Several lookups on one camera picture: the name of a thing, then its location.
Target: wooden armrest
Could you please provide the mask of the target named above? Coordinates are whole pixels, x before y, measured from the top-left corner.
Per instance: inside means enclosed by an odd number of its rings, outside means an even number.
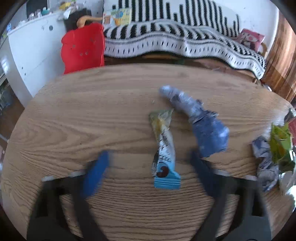
[[[261,45],[262,45],[263,51],[262,51],[262,53],[259,52],[259,54],[261,54],[265,58],[266,57],[266,53],[267,53],[267,47],[266,47],[266,44],[265,43],[261,43]]]
[[[77,21],[77,27],[78,28],[83,28],[84,25],[85,25],[85,22],[86,21],[96,21],[96,22],[100,22],[103,20],[103,18],[96,18],[96,17],[92,17],[92,16],[88,16],[88,15],[85,15],[85,16],[82,16],[81,18],[78,19]]]

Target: striped blanket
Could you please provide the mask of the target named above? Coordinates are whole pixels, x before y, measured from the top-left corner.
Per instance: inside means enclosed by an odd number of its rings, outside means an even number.
[[[261,79],[265,59],[232,40],[240,18],[211,0],[105,0],[104,9],[131,8],[131,24],[104,30],[105,55],[129,58],[169,52],[188,58],[218,58]]]

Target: table top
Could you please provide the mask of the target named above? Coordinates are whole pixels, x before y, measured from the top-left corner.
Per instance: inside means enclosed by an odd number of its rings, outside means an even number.
[[[194,67],[166,64],[107,66],[64,75],[43,87],[29,103],[8,142],[1,189],[8,217],[25,236],[31,207],[44,176],[68,176],[115,151],[99,192],[88,199],[110,240],[190,240],[213,205],[185,159],[196,147],[188,118],[174,112],[170,130],[176,149],[180,190],[153,187],[151,165],[157,143],[148,115],[170,109],[158,89],[172,85],[201,99],[229,127],[226,152],[208,158],[234,177],[255,175],[250,143],[283,124],[290,103],[244,79]],[[294,209],[292,195],[278,188],[264,194],[273,236]],[[79,234],[71,198],[63,204],[70,228]],[[225,233],[238,197],[229,195],[217,235]]]

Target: red plastic chair back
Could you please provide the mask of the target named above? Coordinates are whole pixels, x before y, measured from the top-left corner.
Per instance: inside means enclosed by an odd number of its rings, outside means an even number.
[[[61,51],[65,63],[64,74],[104,66],[103,29],[101,24],[91,23],[65,34]]]

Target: black and white striped cover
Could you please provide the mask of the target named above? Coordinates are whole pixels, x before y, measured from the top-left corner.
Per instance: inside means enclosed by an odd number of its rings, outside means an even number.
[[[105,55],[129,58],[170,52],[189,58],[215,57],[261,79],[266,61],[230,39],[239,34],[239,16],[211,0],[105,0],[104,9],[131,8],[132,22],[106,27]]]

